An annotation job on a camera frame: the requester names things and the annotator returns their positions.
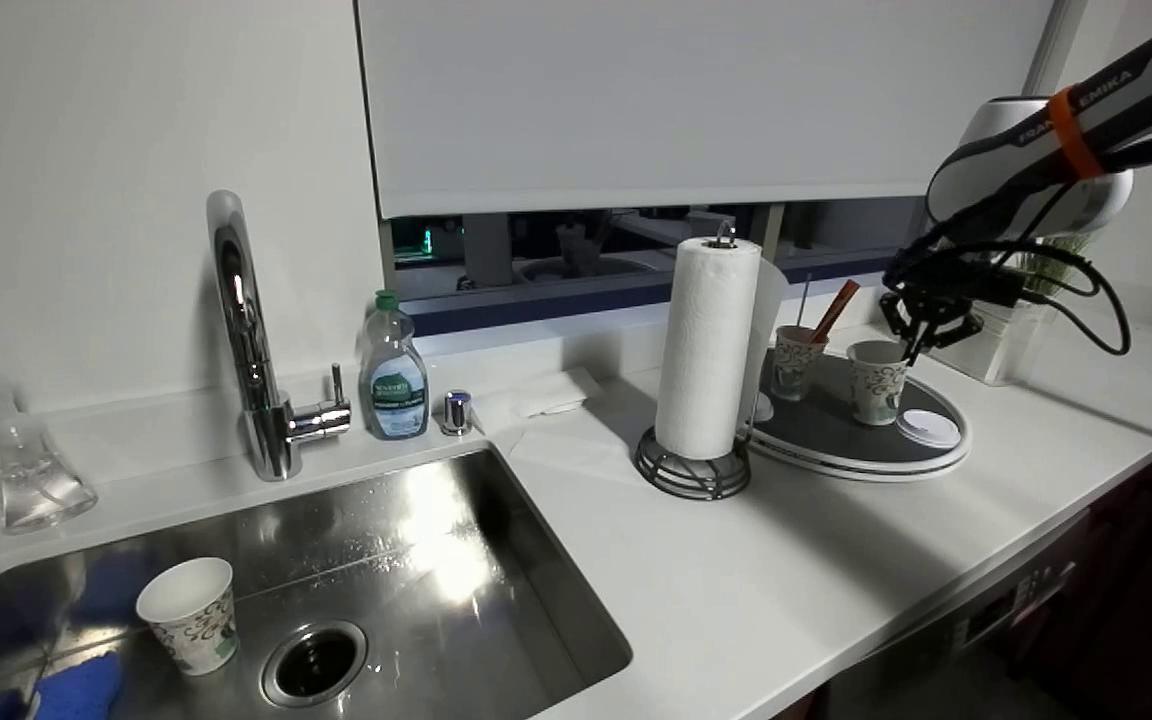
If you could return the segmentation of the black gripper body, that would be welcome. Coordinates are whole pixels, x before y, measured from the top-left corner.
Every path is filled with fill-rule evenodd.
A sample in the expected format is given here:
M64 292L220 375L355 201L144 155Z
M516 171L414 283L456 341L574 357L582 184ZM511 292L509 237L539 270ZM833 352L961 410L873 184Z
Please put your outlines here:
M961 246L903 252L883 270L881 314L909 352L947 349L983 326L974 301L994 301L1005 270Z

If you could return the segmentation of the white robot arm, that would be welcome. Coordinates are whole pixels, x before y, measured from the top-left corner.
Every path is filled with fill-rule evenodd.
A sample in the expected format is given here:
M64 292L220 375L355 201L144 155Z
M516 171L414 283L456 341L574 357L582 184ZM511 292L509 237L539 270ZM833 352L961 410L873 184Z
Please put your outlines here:
M881 313L903 341L903 361L947 349L983 326L974 301L1011 306L1039 302L1017 255L1042 255L1088 276L1116 323L1124 302L1112 283L1074 252L1042 244L1042 230L1071 207L1071 190L1112 171L1152 162L1152 40L1124 51L1094 75L1058 86L1011 126L964 139L928 179L928 228L883 267ZM1130 349L1081 333L1107 357Z

